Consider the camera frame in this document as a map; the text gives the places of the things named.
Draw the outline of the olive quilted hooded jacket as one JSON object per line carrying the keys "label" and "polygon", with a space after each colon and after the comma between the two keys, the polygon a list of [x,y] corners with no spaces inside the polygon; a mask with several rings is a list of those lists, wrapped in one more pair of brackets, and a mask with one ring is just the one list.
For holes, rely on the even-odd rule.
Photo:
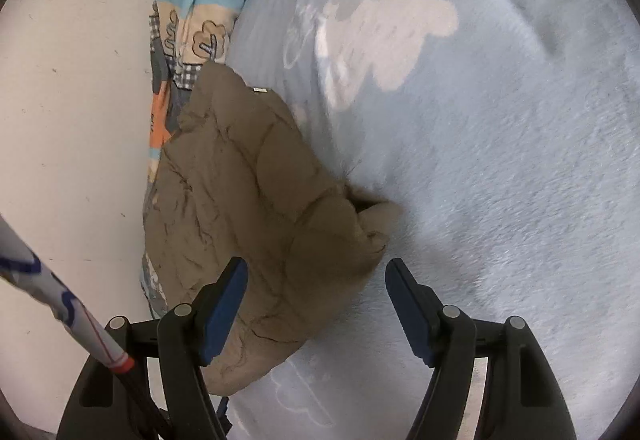
{"label": "olive quilted hooded jacket", "polygon": [[401,210],[349,190],[308,147],[284,101],[209,62],[163,145],[145,252],[170,305],[243,258],[246,293],[204,371],[230,396],[326,327],[378,267]]}

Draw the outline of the light blue cloud bedsheet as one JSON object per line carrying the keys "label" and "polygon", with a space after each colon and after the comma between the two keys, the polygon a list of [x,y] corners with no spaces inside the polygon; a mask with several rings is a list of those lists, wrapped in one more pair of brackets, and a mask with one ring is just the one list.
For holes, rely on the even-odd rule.
{"label": "light blue cloud bedsheet", "polygon": [[626,0],[245,0],[226,60],[326,171],[401,210],[362,290],[230,394],[235,439],[403,439],[433,371],[384,270],[520,316],[577,439],[639,375],[639,25]]}

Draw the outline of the patchwork cartoon duvet roll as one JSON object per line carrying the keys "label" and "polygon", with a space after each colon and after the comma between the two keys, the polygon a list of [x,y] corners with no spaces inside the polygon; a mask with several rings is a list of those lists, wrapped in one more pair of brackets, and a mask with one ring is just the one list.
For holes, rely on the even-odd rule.
{"label": "patchwork cartoon duvet roll", "polygon": [[150,24],[152,106],[143,205],[141,285],[152,316],[192,301],[213,282],[232,249],[215,237],[215,204],[205,165],[186,122],[186,106],[206,63],[223,63],[245,0],[153,0]]}

